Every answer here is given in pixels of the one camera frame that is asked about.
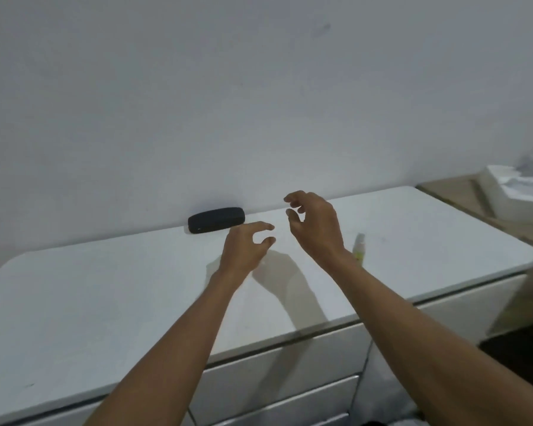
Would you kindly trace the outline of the black glasses case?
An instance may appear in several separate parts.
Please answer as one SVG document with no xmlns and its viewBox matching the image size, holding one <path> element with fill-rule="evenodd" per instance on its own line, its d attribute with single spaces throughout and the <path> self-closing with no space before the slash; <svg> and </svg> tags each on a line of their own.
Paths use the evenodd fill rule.
<svg viewBox="0 0 533 426">
<path fill-rule="evenodd" d="M 224 207 L 194 214 L 188 218 L 187 228 L 192 234 L 209 233 L 245 223 L 241 207 Z"/>
</svg>

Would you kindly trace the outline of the person's left forearm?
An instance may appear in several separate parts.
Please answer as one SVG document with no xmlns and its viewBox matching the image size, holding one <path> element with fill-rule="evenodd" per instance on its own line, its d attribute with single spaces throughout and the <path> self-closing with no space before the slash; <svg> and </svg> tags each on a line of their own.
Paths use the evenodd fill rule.
<svg viewBox="0 0 533 426">
<path fill-rule="evenodd" d="M 84 426 L 180 426 L 235 291 L 250 270 L 220 267 L 188 310 Z"/>
</svg>

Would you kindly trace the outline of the person's left hand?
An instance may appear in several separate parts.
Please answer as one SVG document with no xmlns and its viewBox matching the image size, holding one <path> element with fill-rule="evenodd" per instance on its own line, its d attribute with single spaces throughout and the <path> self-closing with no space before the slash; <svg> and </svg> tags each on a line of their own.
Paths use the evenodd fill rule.
<svg viewBox="0 0 533 426">
<path fill-rule="evenodd" d="M 250 222 L 232 227 L 226 237 L 220 258 L 219 271 L 237 287 L 263 260 L 254 256 L 256 233 L 273 231 L 274 225 L 267 222 Z"/>
</svg>

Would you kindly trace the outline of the person's right forearm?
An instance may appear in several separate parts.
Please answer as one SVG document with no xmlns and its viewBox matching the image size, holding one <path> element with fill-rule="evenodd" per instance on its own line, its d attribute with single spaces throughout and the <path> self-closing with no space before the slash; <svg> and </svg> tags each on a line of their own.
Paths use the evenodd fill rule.
<svg viewBox="0 0 533 426">
<path fill-rule="evenodd" d="M 533 426 L 533 386 L 363 269 L 346 250 L 320 266 L 341 288 L 431 426 Z"/>
</svg>

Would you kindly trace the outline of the white drawer front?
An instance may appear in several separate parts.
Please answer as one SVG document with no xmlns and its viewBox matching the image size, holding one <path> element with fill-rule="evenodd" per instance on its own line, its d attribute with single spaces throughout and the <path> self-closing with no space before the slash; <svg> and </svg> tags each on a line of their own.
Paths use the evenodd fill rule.
<svg viewBox="0 0 533 426">
<path fill-rule="evenodd" d="M 344 424 L 358 375 L 292 396 L 248 414 L 212 426 L 320 426 Z"/>
<path fill-rule="evenodd" d="M 334 383 L 362 371 L 371 337 L 362 324 L 204 371 L 190 404 L 211 425 Z"/>
<path fill-rule="evenodd" d="M 519 274 L 419 304 L 417 308 L 455 334 L 478 344 L 487 338 L 526 279 L 526 274 Z M 375 396 L 381 399 L 395 388 L 400 388 L 400 384 L 393 377 L 381 351 L 373 343 L 359 394 L 364 394 L 366 398 Z"/>
</svg>

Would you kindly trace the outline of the person's right hand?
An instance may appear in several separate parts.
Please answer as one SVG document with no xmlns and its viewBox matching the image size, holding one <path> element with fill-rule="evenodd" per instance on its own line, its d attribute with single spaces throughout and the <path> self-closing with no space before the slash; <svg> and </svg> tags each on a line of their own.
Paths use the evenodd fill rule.
<svg viewBox="0 0 533 426">
<path fill-rule="evenodd" d="M 344 247 L 334 207 L 321 196 L 302 190 L 289 193 L 284 202 L 305 222 L 304 233 L 291 233 L 301 248 L 326 272 L 349 255 Z"/>
</svg>

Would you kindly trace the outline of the white dresser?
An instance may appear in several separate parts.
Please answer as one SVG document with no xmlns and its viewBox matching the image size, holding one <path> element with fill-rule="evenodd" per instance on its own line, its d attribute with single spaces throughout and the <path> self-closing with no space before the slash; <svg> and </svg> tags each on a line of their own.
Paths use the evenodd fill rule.
<svg viewBox="0 0 533 426">
<path fill-rule="evenodd" d="M 533 268 L 533 246 L 414 187 L 329 201 L 363 267 L 416 306 Z M 284 209 L 250 214 L 276 237 L 229 303 L 207 369 L 362 324 L 299 246 Z M 0 268 L 0 426 L 82 425 L 193 304 L 226 230 L 177 227 L 24 253 Z"/>
</svg>

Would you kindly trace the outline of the white box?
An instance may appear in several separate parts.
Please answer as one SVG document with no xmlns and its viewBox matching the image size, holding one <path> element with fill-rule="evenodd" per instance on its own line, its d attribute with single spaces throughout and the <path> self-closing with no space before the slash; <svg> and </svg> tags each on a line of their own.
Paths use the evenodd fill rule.
<svg viewBox="0 0 533 426">
<path fill-rule="evenodd" d="M 488 165 L 477 181 L 497 218 L 533 225 L 533 177 L 512 166 Z"/>
</svg>

